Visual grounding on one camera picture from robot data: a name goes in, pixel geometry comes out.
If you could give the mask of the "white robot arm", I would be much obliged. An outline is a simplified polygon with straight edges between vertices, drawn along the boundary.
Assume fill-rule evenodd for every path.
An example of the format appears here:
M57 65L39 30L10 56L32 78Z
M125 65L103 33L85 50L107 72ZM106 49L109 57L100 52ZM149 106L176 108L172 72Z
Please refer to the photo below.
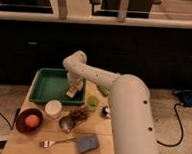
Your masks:
M109 90L115 154L160 154L150 91L140 78L89 66L86 54L81 50L67 56L62 65L68 71L70 85L78 85L86 79Z

